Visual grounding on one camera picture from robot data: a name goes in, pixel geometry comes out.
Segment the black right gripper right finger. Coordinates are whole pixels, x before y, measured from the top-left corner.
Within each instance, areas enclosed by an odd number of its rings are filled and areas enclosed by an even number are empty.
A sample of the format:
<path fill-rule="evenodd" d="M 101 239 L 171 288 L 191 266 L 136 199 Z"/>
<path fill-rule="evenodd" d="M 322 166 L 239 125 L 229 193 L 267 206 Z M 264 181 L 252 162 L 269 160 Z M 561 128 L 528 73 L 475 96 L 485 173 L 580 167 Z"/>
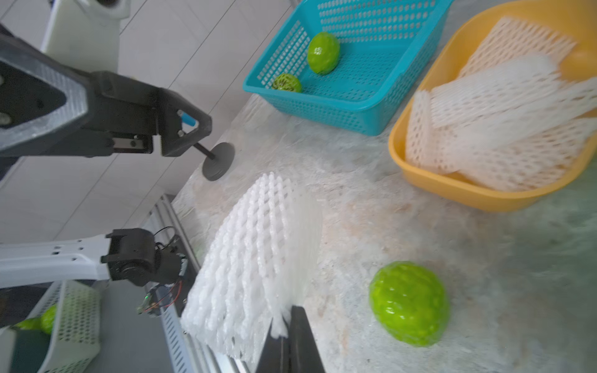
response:
<path fill-rule="evenodd" d="M 300 306 L 292 307 L 292 320 L 289 326 L 289 371 L 325 373 L 306 311 Z"/>

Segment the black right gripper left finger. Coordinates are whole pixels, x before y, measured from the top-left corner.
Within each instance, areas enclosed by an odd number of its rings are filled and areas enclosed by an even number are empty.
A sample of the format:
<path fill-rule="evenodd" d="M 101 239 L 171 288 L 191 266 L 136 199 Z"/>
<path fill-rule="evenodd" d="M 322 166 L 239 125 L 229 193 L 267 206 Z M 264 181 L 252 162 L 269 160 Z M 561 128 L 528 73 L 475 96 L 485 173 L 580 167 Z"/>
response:
<path fill-rule="evenodd" d="M 289 339 L 273 338 L 272 326 L 266 333 L 266 340 L 261 352 L 256 373 L 289 373 Z"/>

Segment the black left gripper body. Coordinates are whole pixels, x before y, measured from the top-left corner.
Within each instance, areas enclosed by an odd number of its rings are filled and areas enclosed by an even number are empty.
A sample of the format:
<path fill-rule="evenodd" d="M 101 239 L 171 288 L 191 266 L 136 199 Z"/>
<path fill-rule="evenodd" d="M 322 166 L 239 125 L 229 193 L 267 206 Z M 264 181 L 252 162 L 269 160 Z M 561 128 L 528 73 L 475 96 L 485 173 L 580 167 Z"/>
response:
<path fill-rule="evenodd" d="M 87 73 L 43 56 L 1 29 L 1 174 L 23 156 L 150 154 L 156 88 Z"/>

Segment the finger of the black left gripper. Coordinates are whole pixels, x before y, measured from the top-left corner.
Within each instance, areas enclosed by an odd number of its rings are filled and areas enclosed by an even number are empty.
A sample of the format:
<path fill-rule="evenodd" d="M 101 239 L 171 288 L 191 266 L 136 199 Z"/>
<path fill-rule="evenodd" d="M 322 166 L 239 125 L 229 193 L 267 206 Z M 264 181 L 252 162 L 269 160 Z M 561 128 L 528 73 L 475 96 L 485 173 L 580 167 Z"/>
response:
<path fill-rule="evenodd" d="M 180 94 L 158 91 L 158 134 L 164 157 L 178 157 L 208 137 L 212 119 Z"/>

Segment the white foam net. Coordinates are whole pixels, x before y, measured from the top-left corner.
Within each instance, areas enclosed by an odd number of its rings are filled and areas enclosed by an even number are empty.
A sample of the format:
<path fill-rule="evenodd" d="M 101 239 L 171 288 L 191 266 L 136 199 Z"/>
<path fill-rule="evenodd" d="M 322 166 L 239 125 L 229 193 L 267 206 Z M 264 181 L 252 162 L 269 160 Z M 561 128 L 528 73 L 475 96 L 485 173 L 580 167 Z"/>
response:
<path fill-rule="evenodd" d="M 180 317 L 213 351 L 255 363 L 267 337 L 287 337 L 317 267 L 321 207 L 278 173 L 261 175 L 217 231 Z"/>

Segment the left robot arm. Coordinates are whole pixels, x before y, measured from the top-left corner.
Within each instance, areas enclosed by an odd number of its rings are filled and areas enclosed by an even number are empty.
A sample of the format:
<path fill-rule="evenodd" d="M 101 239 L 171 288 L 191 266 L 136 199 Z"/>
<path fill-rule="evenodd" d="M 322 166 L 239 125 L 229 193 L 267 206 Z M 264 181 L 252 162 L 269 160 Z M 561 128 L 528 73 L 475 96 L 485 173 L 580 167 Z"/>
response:
<path fill-rule="evenodd" d="M 150 154 L 155 137 L 163 156 L 177 157 L 211 130 L 210 116 L 172 90 L 69 68 L 1 31 L 3 176 L 28 156 Z M 180 269 L 179 256 L 157 247 L 141 228 L 1 248 L 3 288 L 65 280 L 171 284 Z"/>

